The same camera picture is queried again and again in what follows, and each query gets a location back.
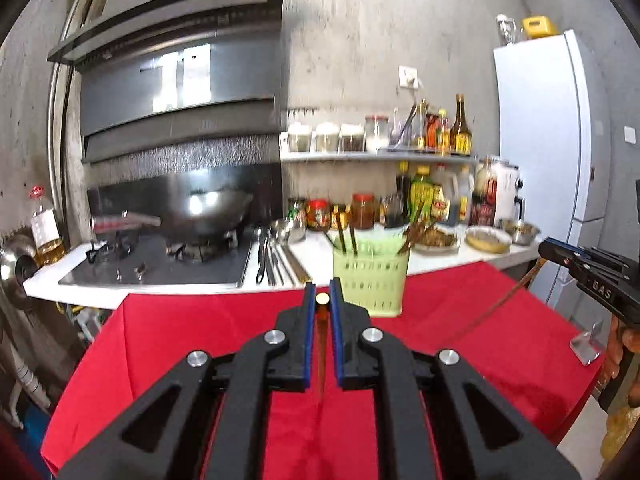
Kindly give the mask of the steel utensils on counter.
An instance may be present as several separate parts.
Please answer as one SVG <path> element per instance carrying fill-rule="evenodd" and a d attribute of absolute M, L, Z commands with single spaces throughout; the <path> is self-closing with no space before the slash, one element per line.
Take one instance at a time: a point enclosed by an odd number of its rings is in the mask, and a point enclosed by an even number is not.
<path fill-rule="evenodd" d="M 271 234 L 271 226 L 254 229 L 254 241 L 257 250 L 256 284 L 267 281 L 271 287 L 296 287 L 311 281 L 309 273 L 294 255 L 292 244 L 278 244 Z"/>

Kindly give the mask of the steel bowl right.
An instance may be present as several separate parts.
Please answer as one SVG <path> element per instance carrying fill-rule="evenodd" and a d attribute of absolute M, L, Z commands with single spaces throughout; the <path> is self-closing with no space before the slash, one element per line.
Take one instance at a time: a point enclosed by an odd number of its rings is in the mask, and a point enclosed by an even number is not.
<path fill-rule="evenodd" d="M 518 246 L 530 246 L 540 233 L 540 229 L 524 220 L 502 219 L 499 226 L 510 235 L 512 243 Z"/>

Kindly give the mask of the red table cloth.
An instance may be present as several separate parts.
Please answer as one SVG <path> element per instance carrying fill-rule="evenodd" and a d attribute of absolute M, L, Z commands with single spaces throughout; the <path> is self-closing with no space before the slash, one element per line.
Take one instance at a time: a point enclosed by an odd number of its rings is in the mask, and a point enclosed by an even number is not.
<path fill-rule="evenodd" d="M 43 439 L 44 462 L 58 471 L 188 352 L 235 352 L 302 297 L 298 290 L 127 297 L 70 378 Z M 570 350 L 569 322 L 486 263 L 410 276 L 401 314 L 374 325 L 416 351 L 457 350 L 552 442 L 566 435 L 600 372 Z M 304 393 L 275 394 L 265 477 L 375 478 L 370 393 L 343 391 L 328 375 Z"/>

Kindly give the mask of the yellow dish with food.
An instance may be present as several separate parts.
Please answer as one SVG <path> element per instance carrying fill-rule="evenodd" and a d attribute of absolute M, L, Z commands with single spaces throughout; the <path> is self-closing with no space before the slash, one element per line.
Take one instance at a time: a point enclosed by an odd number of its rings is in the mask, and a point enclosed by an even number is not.
<path fill-rule="evenodd" d="M 492 226 L 469 226 L 465 230 L 465 243 L 479 252 L 504 254 L 510 250 L 512 237 Z"/>

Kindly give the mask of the plate with food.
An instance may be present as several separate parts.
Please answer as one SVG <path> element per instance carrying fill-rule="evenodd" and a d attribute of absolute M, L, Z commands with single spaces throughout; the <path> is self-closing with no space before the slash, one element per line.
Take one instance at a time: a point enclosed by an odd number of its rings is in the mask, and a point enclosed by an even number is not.
<path fill-rule="evenodd" d="M 412 249 L 423 255 L 449 255 L 458 252 L 459 248 L 460 238 L 456 232 L 442 230 L 434 226 Z"/>

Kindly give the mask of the white refrigerator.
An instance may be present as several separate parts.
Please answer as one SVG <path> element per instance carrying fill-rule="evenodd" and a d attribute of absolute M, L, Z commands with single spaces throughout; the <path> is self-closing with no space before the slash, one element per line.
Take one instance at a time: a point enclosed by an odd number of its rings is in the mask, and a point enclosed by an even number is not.
<path fill-rule="evenodd" d="M 518 166 L 526 221 L 574 246 L 599 243 L 611 117 L 602 72 L 574 30 L 494 52 L 499 155 Z"/>

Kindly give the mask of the brown bottle on shelf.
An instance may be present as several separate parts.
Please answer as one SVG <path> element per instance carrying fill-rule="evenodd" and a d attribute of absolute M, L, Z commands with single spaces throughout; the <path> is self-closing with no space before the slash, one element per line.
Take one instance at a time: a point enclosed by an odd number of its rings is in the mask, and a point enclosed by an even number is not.
<path fill-rule="evenodd" d="M 456 117 L 450 127 L 450 152 L 463 156 L 472 154 L 472 133 L 466 122 L 464 95 L 456 96 Z"/>

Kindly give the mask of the green yellow sauce bottle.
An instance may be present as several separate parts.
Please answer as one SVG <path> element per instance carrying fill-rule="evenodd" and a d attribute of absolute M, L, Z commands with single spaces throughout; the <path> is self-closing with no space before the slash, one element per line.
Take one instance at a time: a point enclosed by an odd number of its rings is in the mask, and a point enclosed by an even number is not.
<path fill-rule="evenodd" d="M 419 221 L 430 218 L 434 197 L 434 184 L 431 179 L 431 167 L 421 165 L 410 185 L 410 220 Z"/>

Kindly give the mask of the small steel bowl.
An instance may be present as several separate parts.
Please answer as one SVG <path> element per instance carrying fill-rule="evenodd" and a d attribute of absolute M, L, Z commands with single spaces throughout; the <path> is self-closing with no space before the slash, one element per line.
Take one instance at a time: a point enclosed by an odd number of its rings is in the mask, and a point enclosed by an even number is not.
<path fill-rule="evenodd" d="M 306 224 L 299 218 L 274 220 L 271 222 L 271 234 L 280 245 L 296 244 L 306 238 Z"/>

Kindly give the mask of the black wok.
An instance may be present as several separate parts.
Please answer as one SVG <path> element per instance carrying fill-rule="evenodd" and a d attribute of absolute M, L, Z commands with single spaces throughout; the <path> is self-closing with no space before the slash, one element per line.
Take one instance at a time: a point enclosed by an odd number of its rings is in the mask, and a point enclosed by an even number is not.
<path fill-rule="evenodd" d="M 192 192 L 167 206 L 158 216 L 123 210 L 91 218 L 94 234 L 151 228 L 166 237 L 209 238 L 236 231 L 250 211 L 253 195 L 240 190 Z"/>

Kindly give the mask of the amber jar red lid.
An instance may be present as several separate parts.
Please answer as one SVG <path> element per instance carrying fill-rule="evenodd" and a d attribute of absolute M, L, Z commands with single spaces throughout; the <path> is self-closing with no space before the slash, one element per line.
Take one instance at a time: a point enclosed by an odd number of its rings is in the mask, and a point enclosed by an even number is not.
<path fill-rule="evenodd" d="M 376 203 L 372 194 L 355 193 L 350 206 L 350 223 L 356 230 L 372 230 L 375 225 Z"/>

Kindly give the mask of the red lid sauce jar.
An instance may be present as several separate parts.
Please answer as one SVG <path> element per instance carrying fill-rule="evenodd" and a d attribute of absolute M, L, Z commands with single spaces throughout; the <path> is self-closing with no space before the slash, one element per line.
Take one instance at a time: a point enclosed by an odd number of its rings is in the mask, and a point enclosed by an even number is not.
<path fill-rule="evenodd" d="M 308 200 L 306 207 L 307 228 L 311 231 L 325 231 L 331 226 L 330 203 L 325 198 Z"/>

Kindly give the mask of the green lid jar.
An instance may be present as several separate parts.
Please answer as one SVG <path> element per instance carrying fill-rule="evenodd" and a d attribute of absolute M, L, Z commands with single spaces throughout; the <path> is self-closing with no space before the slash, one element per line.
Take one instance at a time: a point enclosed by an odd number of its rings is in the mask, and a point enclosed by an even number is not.
<path fill-rule="evenodd" d="M 288 199 L 288 218 L 306 223 L 307 200 L 303 197 L 290 197 Z"/>

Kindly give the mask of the yellow box on fridge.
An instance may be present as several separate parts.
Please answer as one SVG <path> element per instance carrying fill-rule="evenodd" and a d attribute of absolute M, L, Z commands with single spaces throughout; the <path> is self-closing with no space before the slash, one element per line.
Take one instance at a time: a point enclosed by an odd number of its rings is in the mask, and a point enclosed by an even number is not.
<path fill-rule="evenodd" d="M 525 35 L 529 39 L 547 38 L 559 33 L 555 24 L 545 15 L 523 18 L 522 25 Z"/>

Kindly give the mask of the steel range hood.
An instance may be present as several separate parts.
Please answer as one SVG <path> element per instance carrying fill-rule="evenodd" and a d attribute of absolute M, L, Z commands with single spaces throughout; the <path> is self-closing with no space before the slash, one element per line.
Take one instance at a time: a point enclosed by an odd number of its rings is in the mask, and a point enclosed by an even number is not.
<path fill-rule="evenodd" d="M 82 26 L 49 61 L 81 76 L 82 160 L 277 134 L 283 0 L 148 0 Z"/>

